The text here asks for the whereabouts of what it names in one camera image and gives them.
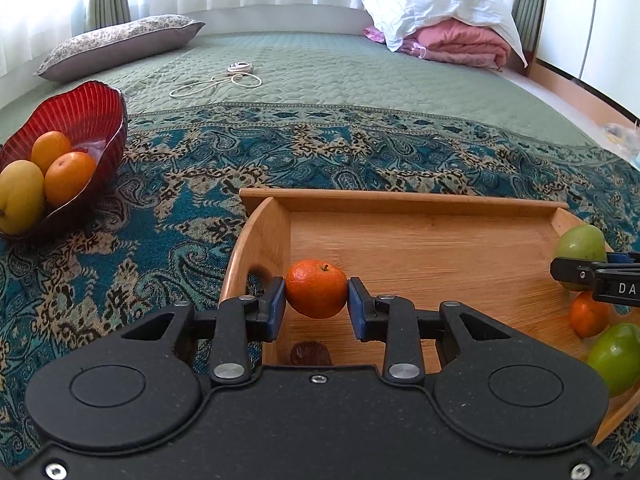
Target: white cable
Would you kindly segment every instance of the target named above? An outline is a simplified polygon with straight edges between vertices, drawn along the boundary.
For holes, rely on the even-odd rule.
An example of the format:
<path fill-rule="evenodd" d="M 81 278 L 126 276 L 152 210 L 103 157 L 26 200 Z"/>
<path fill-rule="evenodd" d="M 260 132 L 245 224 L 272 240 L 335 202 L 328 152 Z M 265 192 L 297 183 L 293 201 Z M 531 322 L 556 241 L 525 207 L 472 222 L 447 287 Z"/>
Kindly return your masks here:
<path fill-rule="evenodd" d="M 188 85 L 181 86 L 180 88 L 176 88 L 175 90 L 171 90 L 171 92 L 169 92 L 169 97 L 172 97 L 174 99 L 179 99 L 182 97 L 201 94 L 205 90 L 218 86 L 222 83 L 232 83 L 241 88 L 258 88 L 258 86 L 262 86 L 262 79 L 260 79 L 257 75 L 253 74 L 252 73 L 253 70 L 254 70 L 254 66 L 252 65 L 252 63 L 248 63 L 246 61 L 239 61 L 237 63 L 233 63 L 232 65 L 229 65 L 228 67 L 226 67 L 226 70 L 224 72 L 216 74 L 212 76 L 210 79 L 207 79 L 204 81 L 196 81 L 195 83 L 190 83 Z M 252 85 L 242 84 L 240 80 L 244 76 L 251 77 L 252 79 L 254 79 L 256 84 L 252 84 Z M 193 89 L 193 90 L 188 91 L 187 93 L 181 93 L 185 90 L 190 90 L 190 89 Z"/>

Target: tray handle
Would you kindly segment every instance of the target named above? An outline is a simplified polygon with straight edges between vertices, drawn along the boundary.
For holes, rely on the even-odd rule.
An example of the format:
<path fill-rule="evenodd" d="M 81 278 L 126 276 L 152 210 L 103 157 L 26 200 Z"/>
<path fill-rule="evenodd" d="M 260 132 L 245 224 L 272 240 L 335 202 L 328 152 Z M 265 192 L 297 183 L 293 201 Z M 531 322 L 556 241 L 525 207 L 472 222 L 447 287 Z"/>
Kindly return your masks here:
<path fill-rule="evenodd" d="M 275 276 L 284 276 L 289 267 L 289 211 L 275 198 L 267 198 L 249 216 L 242 228 L 226 268 L 220 300 L 246 294 L 246 281 L 254 274 L 263 287 Z M 289 309 L 276 342 L 262 345 L 265 364 L 289 364 Z"/>

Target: orange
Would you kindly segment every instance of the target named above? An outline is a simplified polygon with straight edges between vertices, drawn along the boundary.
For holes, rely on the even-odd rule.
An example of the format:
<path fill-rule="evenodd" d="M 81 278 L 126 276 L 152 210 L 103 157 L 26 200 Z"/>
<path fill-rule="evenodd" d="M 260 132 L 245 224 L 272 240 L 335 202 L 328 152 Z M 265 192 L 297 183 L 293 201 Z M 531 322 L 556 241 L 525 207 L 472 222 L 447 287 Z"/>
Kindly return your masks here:
<path fill-rule="evenodd" d="M 91 180 L 96 163 L 85 152 L 71 152 L 59 156 L 44 176 L 44 195 L 58 208 L 80 193 Z"/>
<path fill-rule="evenodd" d="M 40 168 L 42 174 L 59 156 L 71 151 L 71 141 L 62 132 L 47 132 L 39 136 L 31 149 L 31 161 Z"/>
<path fill-rule="evenodd" d="M 335 316 L 347 302 L 347 277 L 327 262 L 302 260 L 293 264 L 285 277 L 285 295 L 304 316 Z"/>
<path fill-rule="evenodd" d="M 609 324 L 611 305 L 593 299 L 593 293 L 585 290 L 578 294 L 569 307 L 569 323 L 578 336 L 592 337 Z"/>

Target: blue gripper pad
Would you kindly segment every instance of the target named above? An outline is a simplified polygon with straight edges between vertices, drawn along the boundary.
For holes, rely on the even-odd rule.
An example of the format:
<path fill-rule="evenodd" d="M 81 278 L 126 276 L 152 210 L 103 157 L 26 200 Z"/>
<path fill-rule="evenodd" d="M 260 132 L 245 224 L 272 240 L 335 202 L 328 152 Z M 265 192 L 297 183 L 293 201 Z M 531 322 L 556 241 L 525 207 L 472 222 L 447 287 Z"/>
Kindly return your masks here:
<path fill-rule="evenodd" d="M 353 333 L 356 339 L 364 338 L 364 304 L 358 296 L 356 288 L 348 281 L 349 295 L 347 298 L 347 308 L 349 309 L 349 317 L 351 318 L 351 326 L 353 326 Z"/>
<path fill-rule="evenodd" d="M 634 261 L 626 253 L 607 253 L 607 263 L 632 264 Z"/>
<path fill-rule="evenodd" d="M 269 342 L 276 341 L 278 338 L 286 304 L 287 301 L 284 297 L 284 280 L 282 280 L 269 306 L 269 320 L 267 322 L 269 327 Z"/>

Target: wooden tray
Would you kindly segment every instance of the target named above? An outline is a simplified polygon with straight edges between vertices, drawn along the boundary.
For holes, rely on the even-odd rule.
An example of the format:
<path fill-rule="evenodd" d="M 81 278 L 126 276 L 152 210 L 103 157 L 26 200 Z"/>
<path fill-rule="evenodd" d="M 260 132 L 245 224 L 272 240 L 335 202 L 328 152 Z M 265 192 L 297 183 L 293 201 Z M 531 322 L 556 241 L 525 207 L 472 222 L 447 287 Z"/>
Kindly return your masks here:
<path fill-rule="evenodd" d="M 267 283 L 297 260 L 319 258 L 359 276 L 374 296 L 392 292 L 432 310 L 461 301 L 557 349 L 587 355 L 590 341 L 567 319 L 572 296 L 549 274 L 558 237 L 581 223 L 565 203 L 311 189 L 241 189 L 240 197 L 250 217 L 220 301 L 245 294 L 249 273 Z M 638 311 L 613 312 L 611 322 L 638 322 Z M 334 364 L 382 366 L 384 345 L 357 341 L 346 308 L 321 320 L 288 308 L 278 340 L 263 347 L 263 362 L 288 364 L 291 347 L 309 340 L 324 343 Z M 422 348 L 427 371 L 438 371 L 433 341 Z M 612 399 L 596 443 L 638 404 L 639 388 Z"/>

